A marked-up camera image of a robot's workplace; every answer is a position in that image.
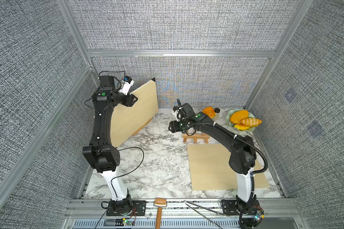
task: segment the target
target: green glass bowl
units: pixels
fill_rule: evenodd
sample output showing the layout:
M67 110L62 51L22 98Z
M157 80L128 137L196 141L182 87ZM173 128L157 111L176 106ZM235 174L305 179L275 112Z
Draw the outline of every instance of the green glass bowl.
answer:
M228 125L230 127L232 127L233 129L236 129L237 131L240 131L239 129L237 129L236 127L233 127L235 124L234 123L231 123L231 121L229 121L229 118L231 117L231 115L233 115L234 113L236 113L237 111L240 111L240 110L243 110L243 109L233 109L233 110L230 110L226 116L226 122L228 123ZM248 117L249 118L256 118L252 113L248 112ZM255 127L250 127L248 128L247 130L244 130L244 131L253 131L255 130Z

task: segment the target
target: wooden mallet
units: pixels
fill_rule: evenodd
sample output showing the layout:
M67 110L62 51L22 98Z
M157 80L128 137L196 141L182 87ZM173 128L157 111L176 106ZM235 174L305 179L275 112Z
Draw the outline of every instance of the wooden mallet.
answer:
M162 207L167 207L167 199L156 198L154 200L154 206L158 207L156 229L159 229L161 227Z

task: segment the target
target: toy fruit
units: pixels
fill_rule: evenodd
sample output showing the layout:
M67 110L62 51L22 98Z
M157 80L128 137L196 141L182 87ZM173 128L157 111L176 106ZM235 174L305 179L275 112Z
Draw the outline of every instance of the toy fruit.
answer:
M247 130L248 128L250 128L249 126L245 126L243 124L236 124L236 125L234 125L234 127L239 129L240 131L244 131L244 130Z
M254 127L260 125L262 121L258 118L245 118L241 120L241 123L245 126Z
M241 119L244 119L244 118L248 118L248 111L240 110L233 113L233 115L231 115L231 117L229 118L229 121L231 121L234 124L240 124Z

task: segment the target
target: wooden easel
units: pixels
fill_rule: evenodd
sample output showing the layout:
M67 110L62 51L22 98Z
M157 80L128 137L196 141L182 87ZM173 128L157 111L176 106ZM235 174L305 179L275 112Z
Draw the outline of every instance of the wooden easel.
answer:
M182 135L183 137L183 142L185 143L187 139L194 139L194 143L196 144L197 143L197 140L198 139L203 139L205 143L208 143L208 139L210 138L209 135L207 134L194 134L192 136L188 136L187 134L183 134Z
M141 131L144 128L144 126L146 126L150 121L151 121L151 118L146 123L144 123L144 125L142 125L137 131L135 131L135 133L133 133L132 135L133 136L137 135L139 131Z

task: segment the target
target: white marble surface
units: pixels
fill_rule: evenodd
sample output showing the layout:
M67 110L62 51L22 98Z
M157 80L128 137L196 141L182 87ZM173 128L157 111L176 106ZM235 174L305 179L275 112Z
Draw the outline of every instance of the white marble surface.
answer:
M238 132L225 123L225 116L230 109L221 109L218 124L242 136L252 132ZM142 165L129 175L123 176L124 184L129 189L133 199L151 198L234 198L237 190L205 190L191 189L190 169L188 164L187 144L183 143L182 133L171 133L168 130L173 121L172 109L163 108L153 117L137 135L131 136L118 149L138 146L144 150L145 157ZM209 143L218 143L210 138ZM139 149L129 149L120 152L120 174L125 174L135 168L142 159ZM275 186L269 169L264 173L269 182L269 188L257 188L258 198L279 198L280 194ZM111 193L104 178L93 171L84 199L110 199Z

